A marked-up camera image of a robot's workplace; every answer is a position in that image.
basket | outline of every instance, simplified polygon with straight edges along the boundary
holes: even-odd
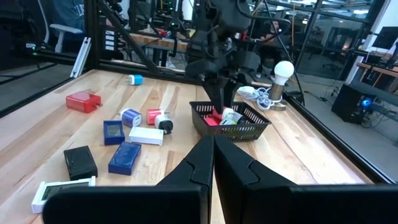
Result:
[[[222,134],[232,142],[257,140],[271,122],[245,102],[234,102],[232,109],[244,115],[246,123],[210,126],[203,118],[213,113],[211,102],[189,102],[192,107],[192,122],[201,136]]]

blue box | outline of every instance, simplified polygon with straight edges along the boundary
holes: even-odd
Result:
[[[124,142],[122,121],[104,121],[104,145],[115,145]]]
[[[141,145],[122,142],[108,164],[108,172],[131,175],[134,163],[141,153]]]

white cable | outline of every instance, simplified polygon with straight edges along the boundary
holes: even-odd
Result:
[[[258,88],[257,90],[253,88],[251,90],[251,88],[251,86],[242,86],[237,90],[237,93],[246,100],[256,101],[260,110],[269,110],[275,103],[282,101],[282,96],[280,96],[279,100],[270,100],[268,98],[271,88]]]

computer tower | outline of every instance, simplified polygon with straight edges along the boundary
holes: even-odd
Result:
[[[366,112],[371,110],[374,98],[374,95],[344,84],[331,110],[345,122],[361,124]]]

light bulb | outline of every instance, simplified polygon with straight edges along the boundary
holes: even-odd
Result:
[[[275,80],[277,85],[284,86],[286,81],[293,75],[294,66],[292,62],[281,61],[275,66]]]

